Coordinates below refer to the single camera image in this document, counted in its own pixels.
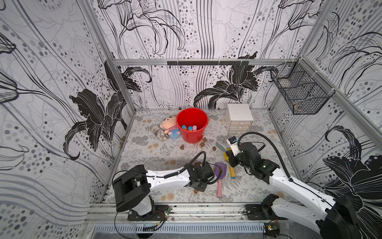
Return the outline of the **green cleaning brush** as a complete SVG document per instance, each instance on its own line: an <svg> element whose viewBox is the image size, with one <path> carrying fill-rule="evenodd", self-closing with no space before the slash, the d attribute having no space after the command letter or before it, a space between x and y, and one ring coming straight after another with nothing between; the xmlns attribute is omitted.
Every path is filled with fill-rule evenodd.
<svg viewBox="0 0 382 239"><path fill-rule="evenodd" d="M219 142L216 142L216 147L218 149L220 149L222 152L226 152L227 151L227 148L223 144L221 144Z"/></svg>

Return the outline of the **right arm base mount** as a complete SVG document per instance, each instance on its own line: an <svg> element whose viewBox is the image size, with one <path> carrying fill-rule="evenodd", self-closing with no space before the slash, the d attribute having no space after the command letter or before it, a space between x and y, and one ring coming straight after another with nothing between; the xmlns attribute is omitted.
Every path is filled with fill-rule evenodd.
<svg viewBox="0 0 382 239"><path fill-rule="evenodd" d="M267 206L261 206L260 204L246 204L244 206L243 215L251 221L259 220L286 220L283 217L277 217L271 208Z"/></svg>

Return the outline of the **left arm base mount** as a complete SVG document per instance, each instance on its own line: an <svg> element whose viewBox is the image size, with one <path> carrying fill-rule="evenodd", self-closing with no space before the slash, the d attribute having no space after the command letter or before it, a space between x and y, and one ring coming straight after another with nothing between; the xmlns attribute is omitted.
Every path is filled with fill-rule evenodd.
<svg viewBox="0 0 382 239"><path fill-rule="evenodd" d="M131 210L128 215L128 221L132 222L161 222L165 220L165 217L168 216L170 210L169 205L154 205L151 212L144 216L140 216L137 212Z"/></svg>

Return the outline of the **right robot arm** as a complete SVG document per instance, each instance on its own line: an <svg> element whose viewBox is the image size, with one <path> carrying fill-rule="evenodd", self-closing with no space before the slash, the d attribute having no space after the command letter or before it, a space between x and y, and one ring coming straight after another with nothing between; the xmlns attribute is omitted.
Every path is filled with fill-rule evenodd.
<svg viewBox="0 0 382 239"><path fill-rule="evenodd" d="M250 142L227 140L226 151L231 167L242 166L252 176L282 189L300 204L288 202L271 194L261 204L265 217L286 218L319 233L324 239L360 239L361 225L351 202L345 197L334 198L306 185L287 174L277 163L262 159Z"/></svg>

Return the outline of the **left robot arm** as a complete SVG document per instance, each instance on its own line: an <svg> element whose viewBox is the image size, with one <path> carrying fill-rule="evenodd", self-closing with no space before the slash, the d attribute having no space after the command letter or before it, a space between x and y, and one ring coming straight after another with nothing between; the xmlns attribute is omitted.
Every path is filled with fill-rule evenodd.
<svg viewBox="0 0 382 239"><path fill-rule="evenodd" d="M191 187L204 192L212 182L214 171L209 163L196 167L187 164L184 167L153 171L144 165L137 165L113 179L115 208L117 212L133 210L140 216L153 212L154 203L150 193L167 188Z"/></svg>

